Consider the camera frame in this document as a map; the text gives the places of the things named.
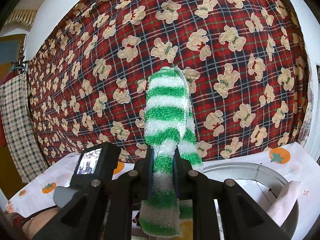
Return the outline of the person's left hand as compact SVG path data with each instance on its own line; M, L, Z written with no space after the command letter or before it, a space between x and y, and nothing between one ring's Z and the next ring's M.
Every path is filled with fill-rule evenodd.
M46 210L36 215L22 226L27 239L32 239L58 212L58 207Z

